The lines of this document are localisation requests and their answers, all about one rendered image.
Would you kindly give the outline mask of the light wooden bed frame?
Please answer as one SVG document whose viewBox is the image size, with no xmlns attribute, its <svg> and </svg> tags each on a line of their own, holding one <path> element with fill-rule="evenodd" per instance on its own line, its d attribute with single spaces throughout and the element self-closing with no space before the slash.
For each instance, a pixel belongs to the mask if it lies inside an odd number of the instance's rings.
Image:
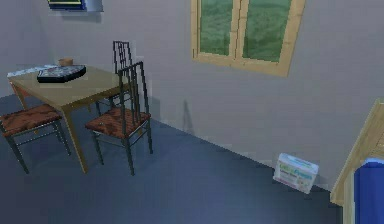
<svg viewBox="0 0 384 224">
<path fill-rule="evenodd" d="M 342 224 L 355 224 L 354 172 L 367 158 L 384 159 L 384 98 L 375 100 L 332 188 L 330 202 L 342 207 Z"/>
</svg>

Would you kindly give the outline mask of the light wooden dining table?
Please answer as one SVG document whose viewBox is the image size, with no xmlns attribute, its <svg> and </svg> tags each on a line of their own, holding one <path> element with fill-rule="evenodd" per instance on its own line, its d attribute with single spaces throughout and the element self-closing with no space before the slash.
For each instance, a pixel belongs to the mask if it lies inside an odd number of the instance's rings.
<svg viewBox="0 0 384 224">
<path fill-rule="evenodd" d="M 23 107 L 26 107 L 26 104 L 20 90 L 61 112 L 84 173 L 88 172 L 88 167 L 71 112 L 119 93 L 119 78 L 116 74 L 89 65 L 86 70 L 82 77 L 66 83 L 39 83 L 37 72 L 8 77 L 8 80 L 15 85 Z"/>
</svg>

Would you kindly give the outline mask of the blue bed mattress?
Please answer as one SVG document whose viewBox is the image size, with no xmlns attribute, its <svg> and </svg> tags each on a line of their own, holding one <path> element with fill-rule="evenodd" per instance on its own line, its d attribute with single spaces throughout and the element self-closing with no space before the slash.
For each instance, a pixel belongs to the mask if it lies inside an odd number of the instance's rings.
<svg viewBox="0 0 384 224">
<path fill-rule="evenodd" d="M 354 173 L 355 224 L 384 224 L 384 159 L 368 158 Z"/>
</svg>

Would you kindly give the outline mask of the white patterned cloth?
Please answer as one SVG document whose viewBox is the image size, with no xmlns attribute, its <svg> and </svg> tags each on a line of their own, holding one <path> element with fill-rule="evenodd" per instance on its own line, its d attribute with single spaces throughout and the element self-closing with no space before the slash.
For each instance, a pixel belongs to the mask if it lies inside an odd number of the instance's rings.
<svg viewBox="0 0 384 224">
<path fill-rule="evenodd" d="M 47 65 L 41 65 L 41 66 L 36 66 L 32 68 L 27 68 L 27 69 L 22 69 L 14 72 L 9 72 L 7 74 L 7 77 L 13 77 L 13 76 L 19 76 L 23 74 L 28 74 L 28 73 L 33 73 L 33 72 L 39 72 L 42 70 L 50 69 L 50 68 L 56 68 L 59 67 L 58 65 L 53 65 L 53 64 L 47 64 Z"/>
</svg>

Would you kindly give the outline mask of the wooden framed window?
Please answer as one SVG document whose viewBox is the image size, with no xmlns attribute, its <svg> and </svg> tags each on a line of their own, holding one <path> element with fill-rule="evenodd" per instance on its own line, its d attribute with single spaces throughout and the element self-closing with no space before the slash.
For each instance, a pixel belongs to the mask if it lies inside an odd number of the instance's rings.
<svg viewBox="0 0 384 224">
<path fill-rule="evenodd" d="M 286 77 L 306 0 L 190 0 L 196 62 Z"/>
</svg>

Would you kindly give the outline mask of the black chair brown seat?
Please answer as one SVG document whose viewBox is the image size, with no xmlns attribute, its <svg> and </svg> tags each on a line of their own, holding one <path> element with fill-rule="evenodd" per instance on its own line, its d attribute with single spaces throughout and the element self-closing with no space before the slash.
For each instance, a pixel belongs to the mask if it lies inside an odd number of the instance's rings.
<svg viewBox="0 0 384 224">
<path fill-rule="evenodd" d="M 112 45 L 113 50 L 113 64 L 114 64 L 114 73 L 117 74 L 120 69 L 123 69 L 127 66 L 133 64 L 132 53 L 130 48 L 130 43 L 128 41 L 119 41 L 114 40 Z M 97 101 L 96 111 L 98 115 L 101 115 L 100 105 L 106 105 L 109 107 L 115 107 L 116 103 L 114 102 L 117 99 L 117 95 L 113 95 L 111 97 L 102 99 L 101 101 Z"/>
<path fill-rule="evenodd" d="M 29 173 L 29 169 L 19 149 L 21 145 L 55 134 L 58 141 L 64 145 L 67 154 L 71 155 L 71 150 L 61 125 L 61 120 L 62 116 L 59 112 L 48 104 L 42 104 L 0 116 L 0 134 L 7 141 L 17 161 L 26 174 Z M 17 143 L 15 141 L 16 137 L 46 127 L 51 127 L 52 131 L 24 142 Z"/>
<path fill-rule="evenodd" d="M 132 146 L 147 135 L 149 153 L 153 153 L 151 113 L 144 63 L 136 62 L 118 71 L 119 105 L 87 122 L 99 162 L 104 164 L 100 143 L 125 149 L 130 174 L 135 175 Z"/>
</svg>

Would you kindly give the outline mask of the white printed package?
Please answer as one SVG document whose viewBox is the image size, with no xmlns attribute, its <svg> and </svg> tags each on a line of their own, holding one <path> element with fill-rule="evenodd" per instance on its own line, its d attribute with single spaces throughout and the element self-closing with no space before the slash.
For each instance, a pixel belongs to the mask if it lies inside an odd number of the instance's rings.
<svg viewBox="0 0 384 224">
<path fill-rule="evenodd" d="M 281 153 L 273 179 L 305 194 L 309 194 L 319 166 L 295 156 Z"/>
</svg>

